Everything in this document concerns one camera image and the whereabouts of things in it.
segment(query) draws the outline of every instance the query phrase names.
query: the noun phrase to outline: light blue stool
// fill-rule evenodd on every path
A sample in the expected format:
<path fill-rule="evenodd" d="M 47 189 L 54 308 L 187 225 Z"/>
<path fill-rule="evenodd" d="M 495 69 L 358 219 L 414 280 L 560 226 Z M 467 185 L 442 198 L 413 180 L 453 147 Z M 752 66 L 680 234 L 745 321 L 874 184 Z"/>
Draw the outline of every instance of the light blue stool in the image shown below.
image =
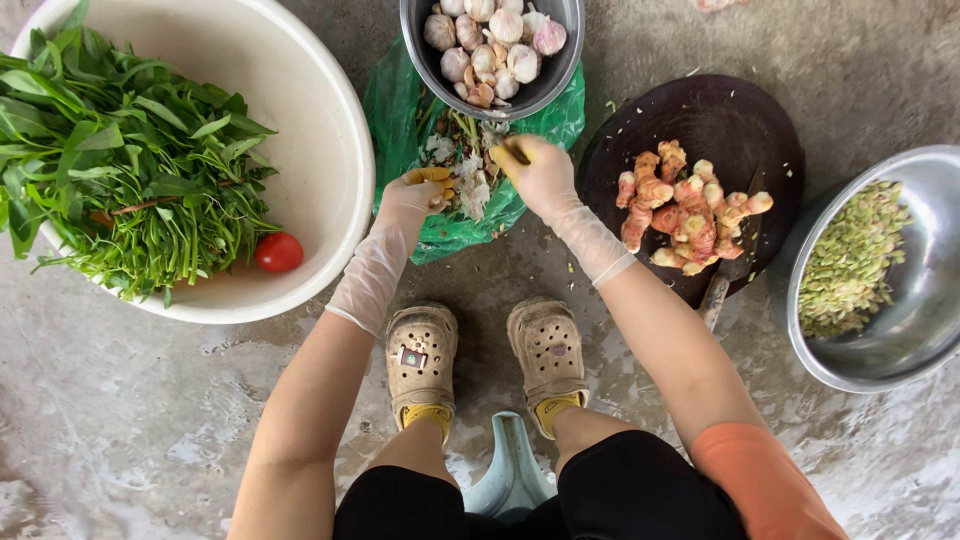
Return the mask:
<path fill-rule="evenodd" d="M 512 525 L 555 497 L 557 486 L 540 471 L 519 414 L 501 410 L 492 422 L 493 462 L 476 485 L 464 490 L 464 507 Z"/>

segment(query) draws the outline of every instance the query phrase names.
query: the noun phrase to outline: chopped green vegetable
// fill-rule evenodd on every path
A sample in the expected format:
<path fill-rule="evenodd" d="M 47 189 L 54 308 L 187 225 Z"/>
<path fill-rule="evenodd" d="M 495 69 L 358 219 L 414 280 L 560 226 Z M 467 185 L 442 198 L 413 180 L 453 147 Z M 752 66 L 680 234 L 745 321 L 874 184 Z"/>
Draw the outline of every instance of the chopped green vegetable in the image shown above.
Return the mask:
<path fill-rule="evenodd" d="M 817 239 L 800 287 L 800 325 L 806 337 L 829 338 L 860 331 L 881 304 L 893 304 L 884 280 L 909 223 L 897 203 L 902 184 L 874 182 L 844 205 Z"/>
<path fill-rule="evenodd" d="M 276 174 L 252 148 L 276 132 L 240 94 L 200 85 L 161 61 L 122 52 L 83 25 L 81 0 L 60 32 L 31 32 L 27 60 L 0 54 L 0 231 L 25 258 L 49 220 L 64 264 L 130 301 L 248 262 L 280 231 L 259 182 Z M 248 159 L 258 166 L 248 170 Z"/>

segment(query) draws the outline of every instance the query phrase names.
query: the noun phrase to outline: orange sleeve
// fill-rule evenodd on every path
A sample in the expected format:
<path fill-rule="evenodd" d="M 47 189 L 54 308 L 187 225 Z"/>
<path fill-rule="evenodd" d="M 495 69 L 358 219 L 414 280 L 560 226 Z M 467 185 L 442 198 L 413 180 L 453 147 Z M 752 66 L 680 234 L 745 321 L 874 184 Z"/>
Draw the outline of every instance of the orange sleeve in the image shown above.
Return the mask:
<path fill-rule="evenodd" d="M 721 424 L 693 442 L 698 471 L 730 495 L 752 540 L 847 539 L 779 440 L 747 424 Z"/>

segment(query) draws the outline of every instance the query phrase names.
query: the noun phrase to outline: black shorts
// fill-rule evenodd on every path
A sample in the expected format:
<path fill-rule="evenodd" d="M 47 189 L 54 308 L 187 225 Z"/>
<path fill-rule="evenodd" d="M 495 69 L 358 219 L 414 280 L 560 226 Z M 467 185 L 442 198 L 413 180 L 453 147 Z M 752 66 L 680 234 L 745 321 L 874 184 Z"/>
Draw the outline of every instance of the black shorts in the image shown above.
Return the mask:
<path fill-rule="evenodd" d="M 667 443 L 623 431 L 564 466 L 559 495 L 510 527 L 467 514 L 448 482 L 394 466 L 374 467 L 347 491 L 335 540 L 746 539 L 722 489 Z"/>

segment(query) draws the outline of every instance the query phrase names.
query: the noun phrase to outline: crocs shoe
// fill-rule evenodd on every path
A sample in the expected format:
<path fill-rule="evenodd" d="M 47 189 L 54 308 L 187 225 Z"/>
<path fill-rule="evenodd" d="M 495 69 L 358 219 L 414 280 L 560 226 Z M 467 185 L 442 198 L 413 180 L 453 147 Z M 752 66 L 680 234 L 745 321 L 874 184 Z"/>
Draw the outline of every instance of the crocs shoe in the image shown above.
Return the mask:
<path fill-rule="evenodd" d="M 398 429 L 403 429 L 406 406 L 441 404 L 453 414 L 453 357 L 457 352 L 457 338 L 456 317 L 436 302 L 421 302 L 402 309 L 390 321 L 387 376 Z"/>
<path fill-rule="evenodd" d="M 523 370 L 527 410 L 540 434 L 553 440 L 537 417 L 537 405 L 578 392 L 580 405 L 586 406 L 590 397 L 577 321 L 565 303 L 541 296 L 514 307 L 507 317 L 507 334 Z"/>

